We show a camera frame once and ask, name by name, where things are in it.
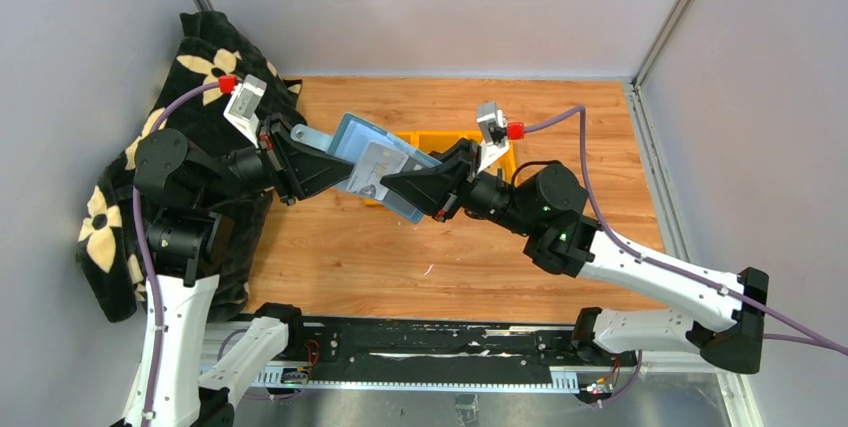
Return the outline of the blue leather card holder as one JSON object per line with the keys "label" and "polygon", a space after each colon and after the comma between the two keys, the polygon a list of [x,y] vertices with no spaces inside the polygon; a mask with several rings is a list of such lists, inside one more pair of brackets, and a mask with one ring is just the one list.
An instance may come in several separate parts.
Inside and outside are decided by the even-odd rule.
{"label": "blue leather card holder", "polygon": [[376,201],[413,224],[423,218],[421,210],[381,183],[383,177],[388,175],[418,171],[440,164],[411,142],[353,113],[342,117],[332,135],[298,124],[290,137],[353,165],[350,176],[336,184],[338,190]]}

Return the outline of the white striped credit card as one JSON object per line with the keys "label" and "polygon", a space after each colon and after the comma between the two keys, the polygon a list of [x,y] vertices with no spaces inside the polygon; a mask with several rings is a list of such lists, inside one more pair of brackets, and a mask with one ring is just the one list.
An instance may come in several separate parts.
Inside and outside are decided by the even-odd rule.
{"label": "white striped credit card", "polygon": [[383,201],[388,193],[381,180],[399,173],[409,159],[403,151],[369,142],[354,165],[344,190],[374,201]]}

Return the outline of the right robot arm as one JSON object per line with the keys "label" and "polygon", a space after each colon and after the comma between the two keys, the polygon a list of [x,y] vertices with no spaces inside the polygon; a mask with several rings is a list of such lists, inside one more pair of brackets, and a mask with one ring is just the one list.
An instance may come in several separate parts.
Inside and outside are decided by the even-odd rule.
{"label": "right robot arm", "polygon": [[382,184],[436,221],[464,211],[522,236],[524,254],[547,273],[615,284],[661,303],[649,311],[582,309],[570,336],[577,360],[683,352],[738,374],[760,370],[765,272],[720,272],[640,245],[585,214],[588,191],[562,163],[544,162],[514,184],[479,170],[477,151],[474,141],[460,140],[438,165],[385,176]]}

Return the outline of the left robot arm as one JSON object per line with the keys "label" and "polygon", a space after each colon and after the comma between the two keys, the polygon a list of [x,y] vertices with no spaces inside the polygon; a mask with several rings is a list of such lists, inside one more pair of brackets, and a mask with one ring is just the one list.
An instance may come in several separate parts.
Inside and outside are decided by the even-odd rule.
{"label": "left robot arm", "polygon": [[313,366],[319,344],[300,309],[267,303],[210,368],[201,368],[208,313],[233,236],[221,207],[275,191],[293,204],[347,179],[353,166],[297,141],[279,115],[252,145],[215,158],[173,128],[155,127],[136,152],[132,210],[146,272],[147,332],[122,417],[125,426],[229,426],[276,356]]}

